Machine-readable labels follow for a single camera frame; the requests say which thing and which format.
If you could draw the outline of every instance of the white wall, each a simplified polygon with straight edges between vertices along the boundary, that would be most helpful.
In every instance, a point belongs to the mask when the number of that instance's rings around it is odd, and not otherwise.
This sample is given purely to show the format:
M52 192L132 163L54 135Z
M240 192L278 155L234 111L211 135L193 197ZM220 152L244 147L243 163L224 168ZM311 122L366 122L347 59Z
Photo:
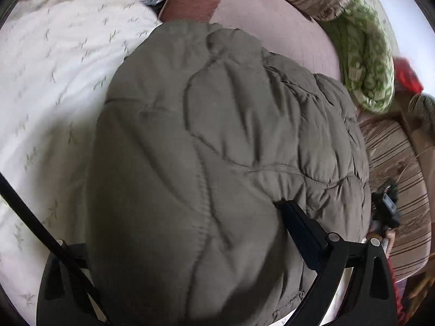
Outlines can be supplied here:
M406 57L435 96L435 33L414 0L380 0L393 27L401 56Z

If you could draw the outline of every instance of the green and white fabric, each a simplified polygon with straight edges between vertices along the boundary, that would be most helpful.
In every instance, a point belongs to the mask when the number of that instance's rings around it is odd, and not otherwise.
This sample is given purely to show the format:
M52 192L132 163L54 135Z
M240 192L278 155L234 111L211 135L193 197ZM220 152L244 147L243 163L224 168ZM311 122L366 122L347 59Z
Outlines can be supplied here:
M385 113L394 97L394 68L377 12L350 0L337 19L321 26L337 50L346 88L365 109Z

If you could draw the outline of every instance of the thin wire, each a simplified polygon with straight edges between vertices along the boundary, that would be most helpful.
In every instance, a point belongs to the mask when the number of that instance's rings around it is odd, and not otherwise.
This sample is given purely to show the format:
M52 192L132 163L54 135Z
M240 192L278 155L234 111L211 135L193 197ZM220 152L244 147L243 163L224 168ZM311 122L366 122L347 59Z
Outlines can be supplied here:
M402 174L405 172L405 170L406 169L408 169L408 166L410 166L420 155L422 155L424 152L426 152L428 149L430 149L430 148L432 148L432 147L434 147L435 145L432 145L432 146L429 146L428 148L426 148L423 152L421 152L421 153L419 153L419 154L417 154L415 157L414 157L414 159L412 160L412 161L410 161L409 163L408 163L408 165L407 166L405 166L405 169L403 169L402 170L402 172L400 173L400 175L399 175L399 178L397 179L397 183L399 183L399 181L400 181L400 178L402 177Z

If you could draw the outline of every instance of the black cable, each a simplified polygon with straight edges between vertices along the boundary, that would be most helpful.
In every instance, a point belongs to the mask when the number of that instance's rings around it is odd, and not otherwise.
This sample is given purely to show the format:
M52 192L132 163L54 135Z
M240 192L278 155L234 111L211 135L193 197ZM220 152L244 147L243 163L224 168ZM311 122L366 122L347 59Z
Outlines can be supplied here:
M80 269L74 258L63 249L56 239L45 229L41 222L26 206L24 201L18 196L5 177L0 173L0 195L6 200L10 208L21 218L24 224L36 237L65 265L68 270L74 274L82 283L95 303L104 312L101 305L99 293L90 280Z

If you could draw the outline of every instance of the silver screw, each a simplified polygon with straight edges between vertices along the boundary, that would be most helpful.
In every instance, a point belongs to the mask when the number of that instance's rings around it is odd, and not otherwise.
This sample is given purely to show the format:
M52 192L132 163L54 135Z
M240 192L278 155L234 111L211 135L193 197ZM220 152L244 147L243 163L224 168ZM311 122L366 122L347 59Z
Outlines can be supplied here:
M371 238L370 239L370 243L373 246L379 246L379 245L381 245L381 242L378 239L376 239L376 238Z
M329 233L328 238L330 241L334 241L335 243L340 240L340 235L337 233Z

